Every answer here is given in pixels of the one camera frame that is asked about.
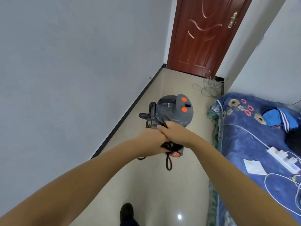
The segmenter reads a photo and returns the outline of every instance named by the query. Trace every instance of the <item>foot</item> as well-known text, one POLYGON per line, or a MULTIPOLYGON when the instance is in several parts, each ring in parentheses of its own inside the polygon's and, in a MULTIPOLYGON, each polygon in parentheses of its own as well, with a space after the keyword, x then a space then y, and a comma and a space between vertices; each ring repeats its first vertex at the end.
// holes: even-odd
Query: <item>foot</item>
POLYGON ((132 220, 134 218, 134 209, 130 203, 126 203, 120 210, 120 222, 124 220, 132 220))

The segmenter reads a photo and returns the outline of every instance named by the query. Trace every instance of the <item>blue floral bedspread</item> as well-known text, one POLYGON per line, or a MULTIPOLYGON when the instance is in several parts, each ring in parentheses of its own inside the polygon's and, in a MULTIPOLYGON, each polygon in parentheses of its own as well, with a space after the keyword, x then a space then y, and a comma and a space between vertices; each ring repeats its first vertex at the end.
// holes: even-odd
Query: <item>blue floral bedspread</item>
MULTIPOLYGON (((243 162, 244 159, 261 162, 267 174, 276 173, 288 178, 292 177, 292 174, 267 152, 266 146, 240 128, 243 127, 248 130, 269 147, 273 146, 278 150, 291 152, 284 143, 285 132, 283 128, 278 125, 269 127, 263 120, 261 114, 267 107, 284 108, 301 125, 300 114, 290 110, 284 104, 251 95, 229 93, 221 96, 210 107, 211 111, 219 114, 219 151, 264 190, 266 190, 264 185, 265 175, 249 174, 243 162)), ((276 200, 301 215, 301 210, 295 205, 297 192, 295 183, 277 175, 269 175, 266 179, 266 185, 276 200)), ((301 217, 291 211, 289 212, 301 224, 301 217)), ((235 225, 220 198, 216 222, 219 226, 235 225)))

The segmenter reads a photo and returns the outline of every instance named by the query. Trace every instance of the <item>power strip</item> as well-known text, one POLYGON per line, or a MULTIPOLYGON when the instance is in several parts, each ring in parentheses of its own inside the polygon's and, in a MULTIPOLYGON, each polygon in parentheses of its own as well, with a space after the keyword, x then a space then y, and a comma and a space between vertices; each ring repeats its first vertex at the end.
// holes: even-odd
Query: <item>power strip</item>
POLYGON ((283 158, 279 157, 280 151, 276 148, 271 147, 268 153, 273 156, 279 163, 281 163, 285 168, 287 168, 292 174, 297 174, 301 169, 295 164, 289 165, 283 158))

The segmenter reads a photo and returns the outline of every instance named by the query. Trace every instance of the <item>doorframe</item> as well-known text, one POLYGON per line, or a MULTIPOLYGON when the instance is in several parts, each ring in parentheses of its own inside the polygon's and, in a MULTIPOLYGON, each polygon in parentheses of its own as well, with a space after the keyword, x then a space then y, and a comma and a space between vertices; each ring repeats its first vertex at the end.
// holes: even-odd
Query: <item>doorframe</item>
MULTIPOLYGON (((217 70, 219 69, 230 45, 231 45, 231 42, 251 4, 252 0, 245 0, 245 2, 243 3, 243 6, 241 7, 241 10, 237 16, 237 19, 236 19, 236 22, 233 26, 233 29, 224 45, 224 48, 223 50, 221 51, 217 61, 216 61, 216 64, 211 72, 211 75, 210 75, 210 78, 211 79, 214 79, 215 75, 216 75, 216 72, 217 70)), ((175 37, 176 37, 176 34, 177 34, 177 30, 178 30, 178 24, 179 24, 179 19, 180 19, 180 14, 181 14, 181 8, 182 8, 182 3, 183 3, 183 0, 178 0, 177 1, 177 7, 176 7, 176 10, 175 10, 175 19, 174 19, 174 22, 173 22, 173 28, 172 28, 172 35, 171 35, 171 40, 170 40, 170 46, 169 46, 169 53, 168 53, 168 59, 167 59, 167 68, 170 69, 170 63, 171 63, 171 57, 172 57, 172 53, 173 53, 173 49, 174 49, 174 45, 175 45, 175 37)))

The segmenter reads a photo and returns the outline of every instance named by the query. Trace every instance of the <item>wooden door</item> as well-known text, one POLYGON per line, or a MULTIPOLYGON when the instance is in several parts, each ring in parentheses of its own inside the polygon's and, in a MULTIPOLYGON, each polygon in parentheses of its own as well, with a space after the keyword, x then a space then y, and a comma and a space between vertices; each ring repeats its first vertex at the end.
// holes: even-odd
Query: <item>wooden door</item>
POLYGON ((244 2, 183 0, 168 67, 210 77, 244 2), (235 19, 230 27, 232 17, 235 19))

